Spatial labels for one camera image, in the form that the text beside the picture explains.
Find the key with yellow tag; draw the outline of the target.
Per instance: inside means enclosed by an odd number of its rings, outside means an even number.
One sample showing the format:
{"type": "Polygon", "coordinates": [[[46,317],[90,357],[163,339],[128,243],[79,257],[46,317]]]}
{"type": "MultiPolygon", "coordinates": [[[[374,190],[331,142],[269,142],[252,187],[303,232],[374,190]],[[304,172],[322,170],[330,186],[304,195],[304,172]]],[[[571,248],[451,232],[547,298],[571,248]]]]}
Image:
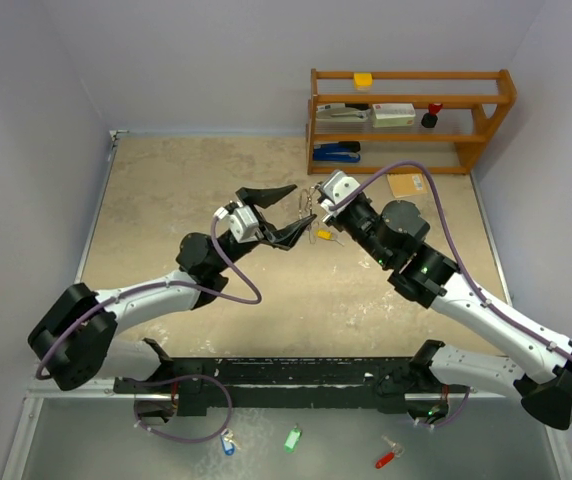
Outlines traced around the key with yellow tag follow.
{"type": "Polygon", "coordinates": [[[339,239],[339,236],[337,234],[331,232],[331,231],[324,230],[324,229],[318,229],[316,231],[315,235],[318,239],[328,241],[328,242],[335,242],[341,246],[344,245],[344,243],[339,239]]]}

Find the large metal keyring with clips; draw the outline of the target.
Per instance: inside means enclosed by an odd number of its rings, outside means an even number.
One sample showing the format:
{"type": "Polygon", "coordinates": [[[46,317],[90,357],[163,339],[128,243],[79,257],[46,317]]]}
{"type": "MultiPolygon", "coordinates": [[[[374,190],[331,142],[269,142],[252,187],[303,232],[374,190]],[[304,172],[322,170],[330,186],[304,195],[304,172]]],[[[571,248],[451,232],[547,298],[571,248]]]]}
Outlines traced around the large metal keyring with clips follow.
{"type": "Polygon", "coordinates": [[[300,191],[298,199],[298,216],[300,219],[313,216],[313,221],[307,227],[308,240],[311,245],[316,243],[316,230],[319,226],[317,216],[313,213],[313,195],[316,191],[314,186],[304,188],[300,191]]]}

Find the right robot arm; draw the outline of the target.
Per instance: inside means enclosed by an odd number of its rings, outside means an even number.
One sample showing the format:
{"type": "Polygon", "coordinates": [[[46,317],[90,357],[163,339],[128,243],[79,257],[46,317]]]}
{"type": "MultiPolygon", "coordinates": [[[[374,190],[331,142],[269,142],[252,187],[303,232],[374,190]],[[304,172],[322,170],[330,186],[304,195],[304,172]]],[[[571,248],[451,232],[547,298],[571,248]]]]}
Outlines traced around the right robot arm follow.
{"type": "Polygon", "coordinates": [[[469,282],[464,268],[425,240],[430,225],[411,202],[393,200],[376,212],[369,198],[323,194],[329,226],[346,232],[408,301],[464,325],[500,350],[489,356],[428,341],[415,355],[412,383],[470,386],[516,399],[533,418],[557,430],[572,423],[572,338],[544,327],[469,282]]]}

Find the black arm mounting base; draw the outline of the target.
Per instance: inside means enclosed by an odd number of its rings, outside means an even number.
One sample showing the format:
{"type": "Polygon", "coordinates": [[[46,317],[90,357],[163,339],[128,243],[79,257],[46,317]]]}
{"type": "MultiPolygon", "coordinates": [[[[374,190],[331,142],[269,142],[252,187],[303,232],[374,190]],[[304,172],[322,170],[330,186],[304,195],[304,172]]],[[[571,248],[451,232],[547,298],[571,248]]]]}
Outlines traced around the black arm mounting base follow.
{"type": "Polygon", "coordinates": [[[114,391],[139,397],[169,394],[177,377],[179,416],[209,408],[371,409],[385,414],[426,413],[443,386],[409,357],[279,358],[175,357],[148,379],[118,378],[114,391]]]}

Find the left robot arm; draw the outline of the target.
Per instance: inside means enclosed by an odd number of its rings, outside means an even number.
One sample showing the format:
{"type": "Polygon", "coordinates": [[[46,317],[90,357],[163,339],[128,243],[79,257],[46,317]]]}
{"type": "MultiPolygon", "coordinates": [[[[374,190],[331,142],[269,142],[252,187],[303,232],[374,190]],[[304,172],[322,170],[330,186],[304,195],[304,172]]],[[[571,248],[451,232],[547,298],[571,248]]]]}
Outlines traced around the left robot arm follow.
{"type": "Polygon", "coordinates": [[[123,331],[216,299],[260,304],[259,288],[236,263],[260,245],[288,251],[297,244],[315,215],[278,229],[262,213],[295,189],[239,189],[235,201],[213,214],[209,232],[183,237],[177,269],[157,279],[108,290],[83,282],[67,287],[27,338],[39,360],[37,379],[52,380],[63,391],[76,389],[107,366],[124,364],[126,348],[113,344],[123,331]]]}

